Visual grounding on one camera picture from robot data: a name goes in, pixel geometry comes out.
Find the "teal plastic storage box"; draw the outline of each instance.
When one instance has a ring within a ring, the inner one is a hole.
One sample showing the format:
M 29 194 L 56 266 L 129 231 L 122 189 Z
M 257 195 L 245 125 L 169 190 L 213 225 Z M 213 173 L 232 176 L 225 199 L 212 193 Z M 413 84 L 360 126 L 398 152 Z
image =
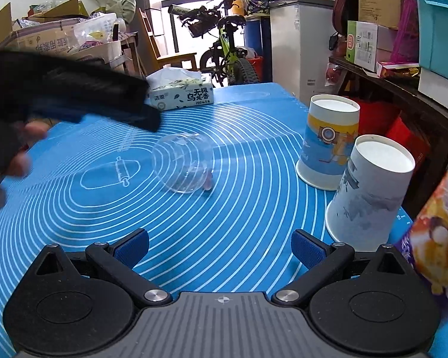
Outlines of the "teal plastic storage box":
M 448 0 L 417 0 L 420 66 L 448 79 Z

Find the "freezer lid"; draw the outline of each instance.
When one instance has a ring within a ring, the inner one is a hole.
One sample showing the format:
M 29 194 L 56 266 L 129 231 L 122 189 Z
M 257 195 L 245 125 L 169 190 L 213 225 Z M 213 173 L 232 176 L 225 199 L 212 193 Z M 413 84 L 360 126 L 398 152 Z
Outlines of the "freezer lid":
M 285 5 L 304 4 L 322 8 L 333 8 L 334 0 L 278 0 L 269 4 L 269 9 L 284 7 Z

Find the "white refrigerator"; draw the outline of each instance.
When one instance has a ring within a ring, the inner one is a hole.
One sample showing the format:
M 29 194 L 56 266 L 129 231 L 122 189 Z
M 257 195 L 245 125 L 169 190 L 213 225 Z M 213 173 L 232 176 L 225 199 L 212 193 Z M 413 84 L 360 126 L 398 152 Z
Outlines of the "white refrigerator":
M 270 5 L 272 76 L 302 103 L 331 93 L 325 86 L 333 0 L 280 0 Z

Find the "wooden chair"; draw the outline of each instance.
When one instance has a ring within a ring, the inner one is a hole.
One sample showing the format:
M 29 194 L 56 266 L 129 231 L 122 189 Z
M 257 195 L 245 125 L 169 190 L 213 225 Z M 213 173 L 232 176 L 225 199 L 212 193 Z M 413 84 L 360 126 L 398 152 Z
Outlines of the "wooden chair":
M 180 64 L 185 61 L 191 62 L 191 70 L 197 71 L 196 65 L 196 52 L 190 53 L 177 53 L 177 54 L 169 54 L 166 56 L 161 56 L 159 53 L 158 45 L 156 44 L 156 39 L 154 38 L 153 31 L 151 25 L 149 23 L 148 17 L 146 13 L 141 9 L 139 10 L 141 14 L 141 25 L 144 32 L 144 42 L 146 44 L 147 49 L 149 50 L 149 54 L 151 55 L 151 65 L 154 71 L 158 71 L 162 69 L 166 64 Z M 151 74 L 154 71 L 147 71 L 147 74 Z

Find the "blue silicone mat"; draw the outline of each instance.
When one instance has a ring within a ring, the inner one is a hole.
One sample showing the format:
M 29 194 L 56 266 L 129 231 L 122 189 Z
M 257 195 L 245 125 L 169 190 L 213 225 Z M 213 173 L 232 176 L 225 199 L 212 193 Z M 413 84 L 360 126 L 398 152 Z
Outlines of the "blue silicone mat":
M 307 108 L 270 83 L 216 89 L 215 101 L 163 113 L 156 134 L 95 116 L 60 123 L 31 149 L 31 174 L 4 181 L 0 358 L 13 355 L 3 307 L 47 243 L 81 251 L 145 228 L 150 249 L 136 271 L 176 296 L 183 290 L 270 295 L 306 270 L 290 251 L 295 229 L 332 242 L 323 217 L 333 193 L 307 186 L 294 169 Z M 175 194 L 154 177 L 153 144 L 176 132 L 214 142 L 210 193 Z M 129 173 L 128 186 L 118 166 Z M 409 224 L 401 209 L 391 240 Z

